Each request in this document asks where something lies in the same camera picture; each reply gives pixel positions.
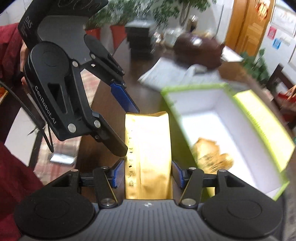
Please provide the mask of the gold tea pouch with calligraphy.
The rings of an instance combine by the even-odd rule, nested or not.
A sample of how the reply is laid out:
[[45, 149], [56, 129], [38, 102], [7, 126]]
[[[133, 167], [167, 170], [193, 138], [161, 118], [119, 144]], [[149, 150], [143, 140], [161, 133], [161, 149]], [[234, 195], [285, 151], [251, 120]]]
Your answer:
[[229, 170], [233, 159], [227, 153], [221, 154], [215, 141], [199, 138], [191, 148], [192, 155], [199, 169], [205, 174], [217, 174], [220, 169]]

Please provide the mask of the plain gold tea pouch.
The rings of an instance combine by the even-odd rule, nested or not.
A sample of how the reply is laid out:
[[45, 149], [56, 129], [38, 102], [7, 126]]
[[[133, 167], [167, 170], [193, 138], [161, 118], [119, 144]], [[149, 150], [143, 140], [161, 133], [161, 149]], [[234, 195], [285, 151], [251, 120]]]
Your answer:
[[125, 197], [139, 200], [172, 199], [169, 115], [125, 115]]

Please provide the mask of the grey towel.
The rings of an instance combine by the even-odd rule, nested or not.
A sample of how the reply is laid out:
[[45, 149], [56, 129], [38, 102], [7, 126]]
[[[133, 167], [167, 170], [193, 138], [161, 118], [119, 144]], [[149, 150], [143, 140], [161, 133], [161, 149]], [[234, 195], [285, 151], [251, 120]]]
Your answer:
[[205, 66], [195, 64], [184, 67], [171, 59], [161, 57], [150, 70], [138, 79], [138, 82], [160, 92], [165, 87], [179, 85], [186, 74], [193, 76], [196, 73], [205, 74], [206, 72]]

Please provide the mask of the green shoe box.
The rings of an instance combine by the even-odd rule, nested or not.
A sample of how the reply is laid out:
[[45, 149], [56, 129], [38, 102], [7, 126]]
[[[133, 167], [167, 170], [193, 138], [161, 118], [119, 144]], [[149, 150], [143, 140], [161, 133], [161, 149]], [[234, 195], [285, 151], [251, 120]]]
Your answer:
[[252, 91], [234, 93], [227, 84], [165, 88], [173, 160], [197, 166], [198, 139], [214, 141], [233, 159], [230, 172], [277, 200], [289, 184], [285, 169], [295, 149], [289, 133]]

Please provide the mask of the brown clay teapot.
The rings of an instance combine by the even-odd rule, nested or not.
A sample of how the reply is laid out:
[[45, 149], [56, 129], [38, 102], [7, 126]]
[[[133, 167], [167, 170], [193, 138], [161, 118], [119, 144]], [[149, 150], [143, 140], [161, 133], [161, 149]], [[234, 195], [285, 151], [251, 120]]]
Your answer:
[[178, 36], [173, 50], [179, 62], [191, 65], [202, 65], [207, 69], [216, 69], [222, 64], [221, 56], [224, 43], [214, 38], [206, 38], [184, 32]]

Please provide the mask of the potted green plant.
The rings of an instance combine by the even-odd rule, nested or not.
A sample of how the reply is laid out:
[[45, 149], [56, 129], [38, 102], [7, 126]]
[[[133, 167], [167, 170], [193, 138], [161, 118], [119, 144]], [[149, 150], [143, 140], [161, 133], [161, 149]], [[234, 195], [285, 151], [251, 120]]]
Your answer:
[[257, 57], [249, 56], [247, 52], [240, 53], [240, 56], [243, 58], [241, 65], [260, 85], [266, 85], [270, 78], [264, 59], [264, 53], [265, 48], [259, 50]]

